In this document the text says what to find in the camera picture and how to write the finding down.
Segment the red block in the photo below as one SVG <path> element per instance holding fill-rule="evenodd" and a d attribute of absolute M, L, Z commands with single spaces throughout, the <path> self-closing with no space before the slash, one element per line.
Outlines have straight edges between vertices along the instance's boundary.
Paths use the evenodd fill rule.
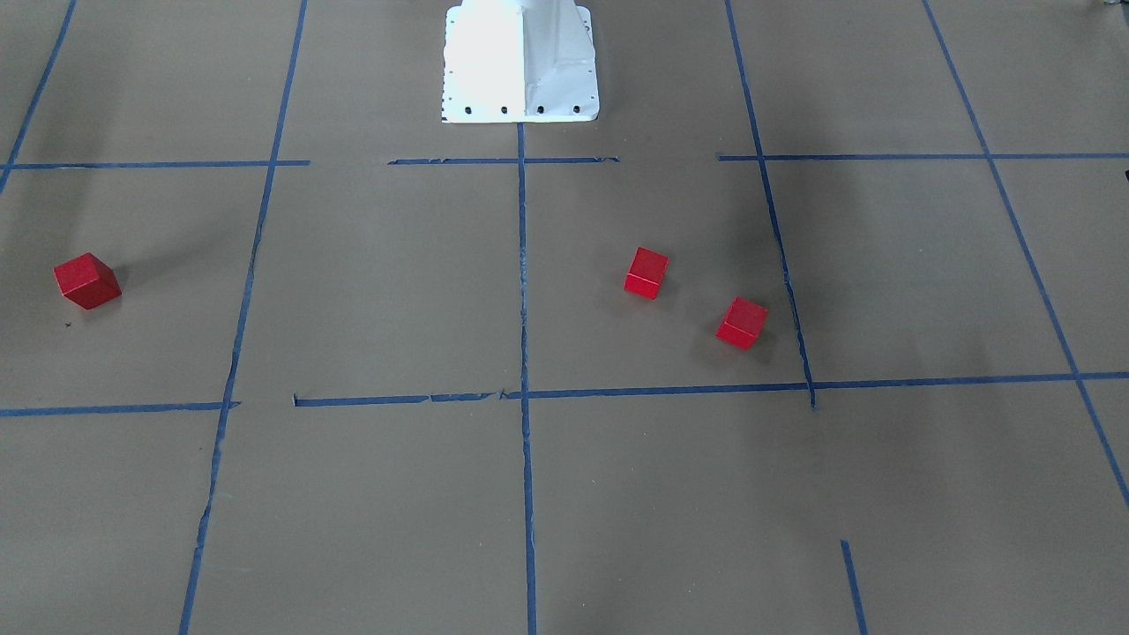
<path fill-rule="evenodd" d="M 89 252 L 54 266 L 53 277 L 61 297 L 84 310 L 100 307 L 122 294 L 114 271 Z"/>
<path fill-rule="evenodd" d="M 714 337 L 742 350 L 749 350 L 765 328 L 769 310 L 744 297 L 735 297 L 723 313 Z"/>
<path fill-rule="evenodd" d="M 657 250 L 637 247 L 632 263 L 625 270 L 624 290 L 645 301 L 656 301 L 667 268 L 669 268 L 669 256 Z"/>

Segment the white pedestal column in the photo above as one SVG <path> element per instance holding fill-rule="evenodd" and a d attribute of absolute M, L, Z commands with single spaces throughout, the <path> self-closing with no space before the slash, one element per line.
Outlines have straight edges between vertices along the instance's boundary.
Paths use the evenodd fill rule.
<path fill-rule="evenodd" d="M 445 16 L 440 120 L 590 122 L 601 102 L 592 14 L 574 1 L 463 1 Z"/>

